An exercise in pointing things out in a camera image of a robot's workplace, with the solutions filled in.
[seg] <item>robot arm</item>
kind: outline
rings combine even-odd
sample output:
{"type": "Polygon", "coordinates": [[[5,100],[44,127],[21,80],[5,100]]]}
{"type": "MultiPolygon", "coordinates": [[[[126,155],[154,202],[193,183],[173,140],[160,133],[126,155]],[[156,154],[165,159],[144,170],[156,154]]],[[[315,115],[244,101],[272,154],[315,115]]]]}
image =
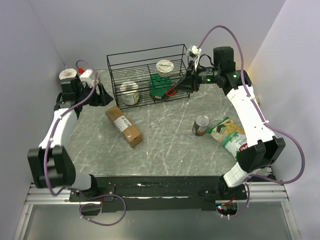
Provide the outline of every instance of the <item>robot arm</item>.
{"type": "Polygon", "coordinates": [[[193,46],[190,61],[184,76],[166,92],[172,96],[176,91],[197,92],[201,84],[217,84],[234,106],[246,134],[247,148],[237,155],[237,163],[221,177],[224,189],[234,188],[246,181],[250,174],[273,164],[285,147],[283,138],[265,127],[255,106],[254,90],[248,74],[244,71],[244,81],[251,94],[247,96],[241,81],[240,71],[236,71],[234,50],[229,46],[213,49],[213,67],[200,67],[201,50],[193,46]]]}
{"type": "MultiPolygon", "coordinates": [[[[68,112],[64,117],[61,115],[72,106],[83,101],[93,90],[93,71],[86,70],[80,77],[74,69],[66,69],[59,76],[62,92],[59,93],[54,106],[54,117],[44,140],[38,148],[28,151],[29,161],[34,184],[37,188],[47,188],[44,174],[44,156],[48,142],[48,176],[51,186],[67,186],[74,189],[84,190],[87,196],[97,194],[97,182],[92,175],[76,172],[65,146],[74,130],[77,119],[82,111],[82,105],[68,112]],[[51,132],[55,128],[55,134],[50,140],[51,132]]],[[[106,92],[102,83],[96,84],[96,89],[91,97],[84,103],[90,106],[106,106],[113,98],[106,92]]]]}

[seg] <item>plastic bag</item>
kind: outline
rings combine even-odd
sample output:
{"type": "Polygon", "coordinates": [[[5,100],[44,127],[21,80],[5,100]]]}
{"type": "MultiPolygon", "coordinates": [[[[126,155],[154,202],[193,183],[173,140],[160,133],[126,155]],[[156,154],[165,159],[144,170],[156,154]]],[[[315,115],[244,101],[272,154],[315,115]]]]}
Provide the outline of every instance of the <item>plastic bag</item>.
{"type": "Polygon", "coordinates": [[[206,132],[226,148],[235,160],[237,160],[237,154],[248,147],[244,129],[229,117],[206,132]]]}

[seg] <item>green container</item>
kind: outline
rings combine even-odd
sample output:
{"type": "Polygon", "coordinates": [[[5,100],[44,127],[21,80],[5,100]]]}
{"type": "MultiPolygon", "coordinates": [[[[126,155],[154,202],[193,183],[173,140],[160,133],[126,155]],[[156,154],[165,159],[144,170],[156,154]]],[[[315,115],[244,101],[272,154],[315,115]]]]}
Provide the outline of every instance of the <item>green container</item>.
{"type": "Polygon", "coordinates": [[[161,77],[158,73],[151,74],[149,79],[149,93],[154,100],[163,100],[166,98],[165,94],[172,86],[170,77],[161,77]]]}

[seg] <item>white wall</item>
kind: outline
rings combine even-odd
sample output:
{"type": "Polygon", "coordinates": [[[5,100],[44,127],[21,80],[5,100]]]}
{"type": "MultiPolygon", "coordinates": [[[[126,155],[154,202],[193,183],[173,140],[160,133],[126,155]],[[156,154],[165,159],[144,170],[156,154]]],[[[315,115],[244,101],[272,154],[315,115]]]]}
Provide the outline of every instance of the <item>white wall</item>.
{"type": "Polygon", "coordinates": [[[27,152],[49,129],[62,60],[24,0],[0,1],[0,239],[12,239],[32,181],[27,152]]]}
{"type": "MultiPolygon", "coordinates": [[[[238,37],[248,68],[285,0],[30,0],[63,60],[84,58],[107,68],[107,54],[163,47],[198,45],[217,24],[238,37]]],[[[233,46],[216,30],[202,49],[233,46]]]]}
{"type": "MultiPolygon", "coordinates": [[[[291,133],[306,157],[304,175],[286,185],[302,239],[320,239],[320,2],[287,0],[249,68],[270,124],[291,133]]],[[[287,147],[273,167],[279,180],[299,171],[298,150],[287,147]]]]}

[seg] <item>can lid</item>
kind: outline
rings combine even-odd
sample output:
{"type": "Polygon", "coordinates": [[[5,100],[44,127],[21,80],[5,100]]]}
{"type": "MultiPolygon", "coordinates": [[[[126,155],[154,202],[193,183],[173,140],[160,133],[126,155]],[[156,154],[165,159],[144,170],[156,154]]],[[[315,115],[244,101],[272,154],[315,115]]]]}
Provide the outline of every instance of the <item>can lid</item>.
{"type": "Polygon", "coordinates": [[[169,60],[160,60],[157,62],[156,68],[161,73],[169,73],[174,69],[174,64],[169,60]]]}
{"type": "Polygon", "coordinates": [[[134,81],[125,81],[120,86],[121,94],[133,94],[138,92],[139,86],[134,81]]]}
{"type": "Polygon", "coordinates": [[[201,114],[195,117],[195,122],[198,124],[200,127],[207,127],[210,123],[209,117],[201,114]]]}

